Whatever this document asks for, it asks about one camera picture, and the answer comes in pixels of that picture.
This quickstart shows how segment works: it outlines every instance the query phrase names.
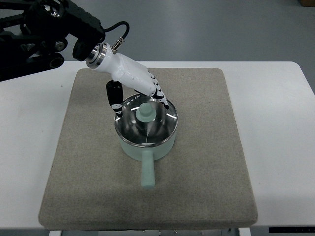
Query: black cable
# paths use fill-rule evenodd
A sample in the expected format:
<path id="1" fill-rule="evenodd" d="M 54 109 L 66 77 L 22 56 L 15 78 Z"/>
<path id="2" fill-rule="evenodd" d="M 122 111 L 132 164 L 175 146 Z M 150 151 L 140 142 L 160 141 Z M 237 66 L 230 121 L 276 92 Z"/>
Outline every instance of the black cable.
<path id="1" fill-rule="evenodd" d="M 119 27 L 121 25 L 125 25 L 126 26 L 126 31 L 125 31 L 125 33 L 122 36 L 122 38 L 125 39 L 127 37 L 127 34 L 129 33 L 129 29 L 130 29 L 129 24 L 126 21 L 120 21 L 120 22 L 114 24 L 113 26 L 111 26 L 111 27 L 109 27 L 107 29 L 103 29 L 103 32 L 106 33 L 106 32 L 112 31 L 112 30 L 116 29 L 117 27 Z"/>

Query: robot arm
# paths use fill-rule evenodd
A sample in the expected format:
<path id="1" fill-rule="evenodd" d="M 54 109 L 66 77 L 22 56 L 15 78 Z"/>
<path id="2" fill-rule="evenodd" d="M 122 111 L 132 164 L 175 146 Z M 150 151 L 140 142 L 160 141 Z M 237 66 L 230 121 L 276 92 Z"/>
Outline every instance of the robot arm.
<path id="1" fill-rule="evenodd" d="M 156 78 L 136 61 L 116 53 L 129 32 L 127 22 L 104 29 L 99 19 L 70 0 L 1 0 L 0 8 L 24 10 L 23 14 L 0 19 L 0 81 L 58 68 L 64 62 L 61 54 L 70 33 L 78 40 L 73 57 L 87 61 L 88 67 L 112 76 L 106 86 L 109 103 L 121 114 L 123 91 L 121 84 L 158 99 L 168 109 L 166 97 Z M 21 35 L 5 28 L 20 25 Z M 111 47 L 103 43 L 105 33 L 120 25 L 124 35 Z"/>

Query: gray floor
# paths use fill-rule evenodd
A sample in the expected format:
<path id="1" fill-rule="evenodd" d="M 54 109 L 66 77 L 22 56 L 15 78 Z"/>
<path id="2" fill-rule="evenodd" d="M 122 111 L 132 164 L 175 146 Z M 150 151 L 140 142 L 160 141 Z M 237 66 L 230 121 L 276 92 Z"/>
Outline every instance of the gray floor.
<path id="1" fill-rule="evenodd" d="M 128 21 L 120 53 L 134 60 L 294 61 L 315 91 L 315 7 L 302 7 L 298 0 L 73 1 L 104 28 Z M 0 17 L 16 13 L 0 10 Z M 116 29 L 105 41 L 112 45 L 123 32 L 124 27 Z M 75 38 L 67 39 L 62 54 L 73 60 Z M 5 233 L 10 232 L 0 236 L 17 235 Z"/>

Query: pot rim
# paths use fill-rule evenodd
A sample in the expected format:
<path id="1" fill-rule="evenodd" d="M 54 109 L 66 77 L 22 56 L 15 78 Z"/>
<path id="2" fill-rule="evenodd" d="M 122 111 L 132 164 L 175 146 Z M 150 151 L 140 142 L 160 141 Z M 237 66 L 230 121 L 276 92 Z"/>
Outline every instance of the pot rim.
<path id="1" fill-rule="evenodd" d="M 123 103 L 125 103 L 128 99 L 133 98 L 135 95 L 132 95 L 132 96 L 126 98 L 126 99 L 123 101 Z M 152 101 L 154 101 L 154 102 L 159 102 L 159 101 L 158 101 L 157 99 L 155 99 L 155 98 L 152 98 L 152 97 L 151 97 L 151 99 L 152 99 Z M 178 125 L 178 113 L 177 113 L 177 110 L 176 110 L 176 108 L 175 108 L 175 106 L 173 105 L 172 102 L 170 102 L 168 99 L 166 99 L 166 101 L 168 102 L 169 105 L 171 105 L 171 106 L 174 108 L 174 110 L 175 110 L 175 112 L 176 112 L 176 115 L 177 115 L 175 128 L 174 128 L 174 130 L 172 131 L 172 133 L 171 133 L 166 139 L 164 139 L 164 140 L 162 140 L 161 142 L 156 143 L 156 144 L 147 144 L 147 145 L 145 145 L 145 144 L 135 144 L 135 143 L 131 142 L 130 140 L 126 139 L 126 138 L 120 133 L 120 131 L 118 130 L 117 125 L 116 125 L 116 123 L 115 123 L 114 126 L 115 126 L 115 130 L 116 130 L 118 136 L 119 136 L 125 143 L 127 143 L 127 144 L 129 144 L 129 145 L 131 145 L 131 146 L 134 146 L 134 147 L 138 147 L 138 148 L 153 148 L 153 147 L 157 147 L 157 146 L 160 146 L 160 145 L 166 143 L 166 142 L 167 142 L 168 140 L 170 140 L 170 139 L 173 137 L 173 135 L 176 133 L 176 129 L 177 129 L 177 125 Z"/>

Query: white table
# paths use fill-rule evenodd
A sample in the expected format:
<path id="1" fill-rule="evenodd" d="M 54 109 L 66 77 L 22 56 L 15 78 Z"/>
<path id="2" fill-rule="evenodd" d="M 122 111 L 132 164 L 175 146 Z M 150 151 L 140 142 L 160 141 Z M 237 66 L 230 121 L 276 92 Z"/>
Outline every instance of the white table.
<path id="1" fill-rule="evenodd" d="M 257 204 L 255 226 L 315 226 L 315 96 L 293 62 L 142 62 L 225 75 Z M 76 72 L 0 83 L 0 229 L 37 220 Z"/>

